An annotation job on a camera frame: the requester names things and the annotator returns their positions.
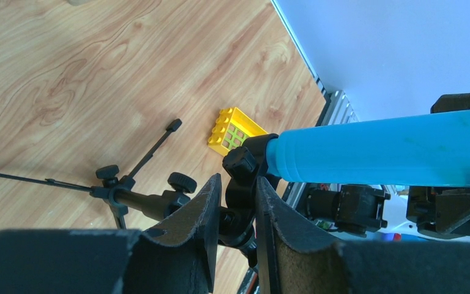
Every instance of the yellow toy block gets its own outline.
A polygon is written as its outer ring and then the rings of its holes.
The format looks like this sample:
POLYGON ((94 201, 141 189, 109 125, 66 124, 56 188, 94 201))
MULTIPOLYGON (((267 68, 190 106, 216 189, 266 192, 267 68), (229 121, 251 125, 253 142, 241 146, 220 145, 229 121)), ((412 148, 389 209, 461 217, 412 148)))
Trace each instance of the yellow toy block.
POLYGON ((266 135, 267 132, 237 107, 222 109, 215 120, 208 146, 222 156, 242 145, 249 137, 266 135))

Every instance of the blue tube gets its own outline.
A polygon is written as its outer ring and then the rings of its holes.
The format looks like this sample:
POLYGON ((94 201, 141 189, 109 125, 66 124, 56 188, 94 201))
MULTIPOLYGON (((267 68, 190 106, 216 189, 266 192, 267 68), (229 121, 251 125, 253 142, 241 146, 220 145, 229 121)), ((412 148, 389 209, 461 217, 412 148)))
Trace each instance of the blue tube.
POLYGON ((470 187, 470 110, 289 130, 267 163, 292 182, 470 187))

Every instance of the colorful toy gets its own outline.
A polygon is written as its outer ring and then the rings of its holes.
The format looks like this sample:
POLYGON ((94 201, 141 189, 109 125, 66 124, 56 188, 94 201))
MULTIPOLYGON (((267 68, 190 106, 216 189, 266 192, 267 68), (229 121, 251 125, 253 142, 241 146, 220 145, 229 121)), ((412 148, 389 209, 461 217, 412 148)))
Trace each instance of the colorful toy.
POLYGON ((208 146, 222 156, 242 145, 249 137, 265 135, 267 132, 237 107, 222 109, 215 120, 208 146))

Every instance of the wooden floor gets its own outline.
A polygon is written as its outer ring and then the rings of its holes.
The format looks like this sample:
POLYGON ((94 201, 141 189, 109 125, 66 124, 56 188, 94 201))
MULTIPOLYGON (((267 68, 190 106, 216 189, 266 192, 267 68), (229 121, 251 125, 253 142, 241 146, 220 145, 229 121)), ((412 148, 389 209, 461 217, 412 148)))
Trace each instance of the wooden floor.
MULTIPOLYGON (((127 173, 174 118, 184 124, 136 176, 160 194, 177 171, 202 186, 222 170, 206 146, 218 111, 239 107, 268 132, 314 125, 324 105, 265 0, 0 1, 0 172, 96 185, 127 173)), ((154 221, 131 212, 130 228, 154 221)), ((81 192, 0 179, 2 228, 113 228, 108 207, 81 192)), ((218 251, 216 292, 247 269, 218 251)))

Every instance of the tripod knob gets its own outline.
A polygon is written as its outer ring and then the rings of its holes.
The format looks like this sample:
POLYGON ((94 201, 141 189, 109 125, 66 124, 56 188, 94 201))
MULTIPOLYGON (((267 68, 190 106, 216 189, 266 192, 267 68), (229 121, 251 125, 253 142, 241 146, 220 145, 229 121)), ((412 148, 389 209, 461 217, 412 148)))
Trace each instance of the tripod knob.
POLYGON ((107 165, 96 170, 96 177, 98 179, 113 179, 120 172, 120 168, 117 165, 107 165))
POLYGON ((171 173, 168 177, 168 184, 182 193, 194 193, 197 188, 197 182, 182 173, 171 173))

